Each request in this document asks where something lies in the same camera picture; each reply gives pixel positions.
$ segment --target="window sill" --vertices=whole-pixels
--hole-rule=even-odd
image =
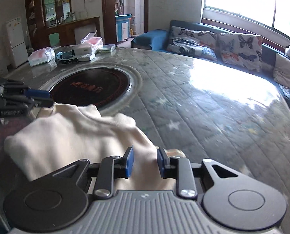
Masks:
[[[263,25],[260,25],[259,23],[256,23],[254,21],[234,14],[227,13],[225,11],[204,8],[202,17],[210,20],[219,21],[232,26],[236,26],[245,29],[247,31],[253,32],[255,34],[259,34],[264,38],[269,39],[282,47],[290,45],[290,40],[284,37],[283,35]]]

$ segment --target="sofa backrest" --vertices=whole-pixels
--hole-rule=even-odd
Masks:
[[[199,24],[199,23],[190,23],[190,22],[185,22],[185,21],[178,21],[178,20],[172,20],[170,22],[170,30],[172,26],[178,26],[178,27],[183,27],[188,30],[193,30],[193,31],[211,31],[216,34],[220,33],[226,33],[226,32],[232,32],[223,28],[219,28],[216,26],[211,26],[211,25],[206,25],[206,24]],[[288,56],[286,56],[284,53],[281,51],[278,51],[274,49],[273,47],[270,47],[268,45],[262,44],[262,61],[271,65],[272,67],[275,66],[275,60],[276,60],[276,53],[279,53],[286,58],[290,59]]]

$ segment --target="window frame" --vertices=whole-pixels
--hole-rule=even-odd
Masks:
[[[277,30],[277,29],[274,28],[274,23],[275,23],[275,14],[276,14],[276,0],[275,0],[275,5],[274,5],[274,15],[273,15],[272,26],[267,26],[267,25],[265,25],[265,24],[263,24],[263,23],[261,23],[261,22],[259,22],[259,21],[256,21],[256,20],[254,20],[254,19],[252,19],[252,18],[245,17],[245,16],[243,16],[243,15],[241,15],[241,14],[238,14],[238,13],[234,13],[234,12],[226,11],[226,10],[224,10],[224,9],[220,9],[220,8],[216,8],[216,7],[212,7],[212,6],[207,6],[207,5],[206,5],[206,0],[204,0],[204,8],[213,9],[213,10],[217,10],[217,11],[223,11],[223,12],[226,12],[226,13],[229,13],[229,14],[232,14],[232,15],[236,15],[236,16],[239,16],[239,17],[241,17],[241,18],[244,18],[244,19],[250,20],[250,21],[255,22],[255,23],[257,23],[257,24],[259,24],[259,25],[261,25],[261,26],[264,26],[264,27],[266,27],[266,28],[268,28],[268,29],[271,29],[272,31],[274,31],[274,32],[276,32],[276,33],[278,33],[278,34],[280,34],[280,35],[282,35],[282,36],[284,36],[285,38],[287,38],[287,39],[290,40],[290,37],[289,37],[288,35],[286,35],[285,33],[283,33],[283,32],[281,32],[281,31],[279,31],[279,30]]]

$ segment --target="hanging towel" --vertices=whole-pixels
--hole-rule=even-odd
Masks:
[[[34,122],[6,138],[4,148],[27,178],[34,180],[79,159],[96,163],[105,157],[123,156],[130,146],[135,153],[132,175],[117,179],[115,188],[172,190],[175,180],[160,177],[157,148],[136,127],[135,120],[121,113],[102,117],[94,105],[43,108]],[[170,153],[183,156],[181,151]]]

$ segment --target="sofa armrest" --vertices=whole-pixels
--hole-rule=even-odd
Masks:
[[[131,42],[131,47],[158,51],[166,47],[169,32],[166,30],[153,30],[137,36]]]

